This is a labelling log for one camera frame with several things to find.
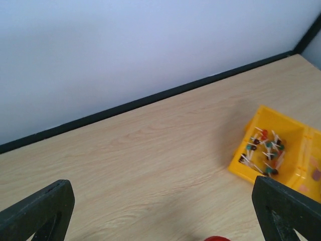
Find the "red round lid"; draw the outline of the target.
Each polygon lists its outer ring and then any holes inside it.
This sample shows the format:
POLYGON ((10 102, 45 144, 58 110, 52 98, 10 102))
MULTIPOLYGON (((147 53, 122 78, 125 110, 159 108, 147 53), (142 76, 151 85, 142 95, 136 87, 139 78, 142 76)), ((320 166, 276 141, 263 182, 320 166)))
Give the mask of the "red round lid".
POLYGON ((230 241, 230 240, 223 236, 214 235, 214 236, 207 237, 206 239, 204 239, 204 241, 230 241))

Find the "right black frame post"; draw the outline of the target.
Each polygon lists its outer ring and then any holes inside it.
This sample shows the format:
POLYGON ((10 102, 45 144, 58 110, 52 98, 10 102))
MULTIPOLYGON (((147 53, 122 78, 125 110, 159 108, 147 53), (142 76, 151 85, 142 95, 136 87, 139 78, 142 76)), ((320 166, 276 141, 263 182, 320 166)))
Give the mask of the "right black frame post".
POLYGON ((307 32, 293 49, 293 54, 302 54, 320 31, 320 15, 315 19, 307 32))

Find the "yellow popsicle candy bin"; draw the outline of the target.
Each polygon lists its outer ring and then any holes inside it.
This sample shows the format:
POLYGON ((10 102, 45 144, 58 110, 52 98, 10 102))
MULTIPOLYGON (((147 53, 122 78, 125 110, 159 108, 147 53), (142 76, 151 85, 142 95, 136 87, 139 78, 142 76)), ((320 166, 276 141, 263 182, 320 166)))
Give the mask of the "yellow popsicle candy bin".
POLYGON ((293 189, 320 203, 320 131, 314 128, 309 128, 299 170, 293 189))

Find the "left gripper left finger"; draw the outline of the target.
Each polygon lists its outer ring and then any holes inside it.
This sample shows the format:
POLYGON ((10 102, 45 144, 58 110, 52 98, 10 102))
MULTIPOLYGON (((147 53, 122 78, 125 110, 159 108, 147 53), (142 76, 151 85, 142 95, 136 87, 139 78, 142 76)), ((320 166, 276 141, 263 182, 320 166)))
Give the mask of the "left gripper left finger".
POLYGON ((1 211, 1 240, 64 240, 75 205, 69 180, 57 180, 1 211))

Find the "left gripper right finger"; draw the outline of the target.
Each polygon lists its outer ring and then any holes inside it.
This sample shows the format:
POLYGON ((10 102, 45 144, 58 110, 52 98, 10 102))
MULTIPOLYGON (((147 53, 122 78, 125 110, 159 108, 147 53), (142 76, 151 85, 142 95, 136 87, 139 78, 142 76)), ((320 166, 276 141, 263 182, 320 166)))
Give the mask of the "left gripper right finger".
POLYGON ((320 240, 320 203, 266 176, 257 176, 252 202, 265 240, 320 240))

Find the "yellow lollipop bin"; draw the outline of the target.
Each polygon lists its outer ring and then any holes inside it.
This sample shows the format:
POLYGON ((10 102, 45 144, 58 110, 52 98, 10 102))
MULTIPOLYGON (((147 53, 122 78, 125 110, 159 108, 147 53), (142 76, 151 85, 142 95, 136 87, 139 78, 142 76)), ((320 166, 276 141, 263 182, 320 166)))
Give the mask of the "yellow lollipop bin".
POLYGON ((245 128, 228 170, 251 183, 266 176, 295 188, 304 172, 309 128, 264 105, 245 128))

